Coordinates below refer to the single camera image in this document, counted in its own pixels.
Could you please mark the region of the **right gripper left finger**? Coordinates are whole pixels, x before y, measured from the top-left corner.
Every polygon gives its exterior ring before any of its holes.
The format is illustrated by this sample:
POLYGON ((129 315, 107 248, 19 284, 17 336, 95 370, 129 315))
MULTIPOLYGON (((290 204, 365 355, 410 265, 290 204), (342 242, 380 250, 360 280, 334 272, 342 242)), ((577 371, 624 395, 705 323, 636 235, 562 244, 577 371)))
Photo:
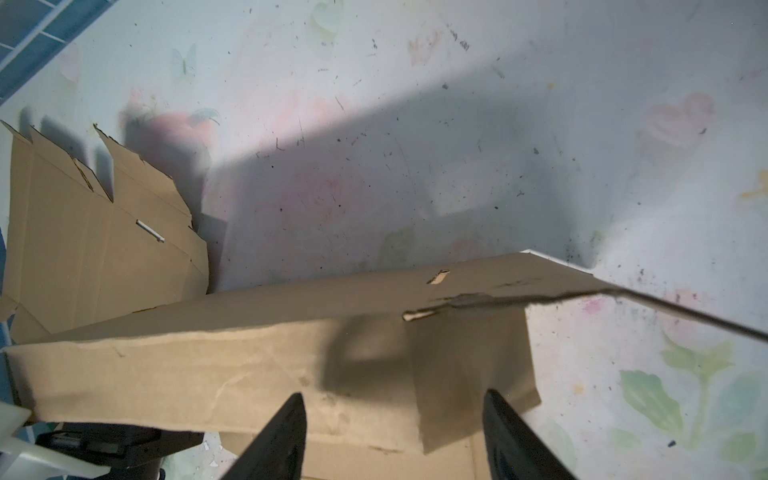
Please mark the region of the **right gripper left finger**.
POLYGON ((306 450, 307 415, 292 394, 230 467, 222 480, 299 480, 306 450))

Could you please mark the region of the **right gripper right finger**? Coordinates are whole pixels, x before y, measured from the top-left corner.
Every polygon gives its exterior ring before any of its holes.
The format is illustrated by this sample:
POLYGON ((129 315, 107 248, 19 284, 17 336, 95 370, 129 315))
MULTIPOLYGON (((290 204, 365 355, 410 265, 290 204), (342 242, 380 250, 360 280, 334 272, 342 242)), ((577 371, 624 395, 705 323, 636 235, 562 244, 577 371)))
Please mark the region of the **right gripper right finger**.
POLYGON ((495 389, 483 400, 483 433, 493 480, 575 480, 495 389))

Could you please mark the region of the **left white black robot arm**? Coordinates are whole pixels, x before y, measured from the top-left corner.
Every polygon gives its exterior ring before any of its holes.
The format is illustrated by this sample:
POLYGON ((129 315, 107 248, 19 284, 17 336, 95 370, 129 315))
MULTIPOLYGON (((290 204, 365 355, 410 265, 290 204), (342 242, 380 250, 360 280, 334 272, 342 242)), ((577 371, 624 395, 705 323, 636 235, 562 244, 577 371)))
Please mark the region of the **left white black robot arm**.
POLYGON ((31 412, 1 404, 3 479, 163 479, 162 461, 204 435, 121 424, 65 423, 29 442, 17 436, 31 412))

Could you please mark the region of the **cardboard box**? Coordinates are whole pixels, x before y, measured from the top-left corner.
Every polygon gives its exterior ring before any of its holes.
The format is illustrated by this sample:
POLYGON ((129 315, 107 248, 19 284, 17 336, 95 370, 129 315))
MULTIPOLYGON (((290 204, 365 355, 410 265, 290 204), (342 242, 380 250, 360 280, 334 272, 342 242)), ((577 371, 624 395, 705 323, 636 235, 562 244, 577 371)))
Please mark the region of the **cardboard box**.
POLYGON ((317 479, 486 479, 485 393, 539 395, 526 308, 605 295, 765 332, 535 252, 217 293, 15 345, 21 403, 47 422, 218 431, 241 450, 286 399, 317 479))

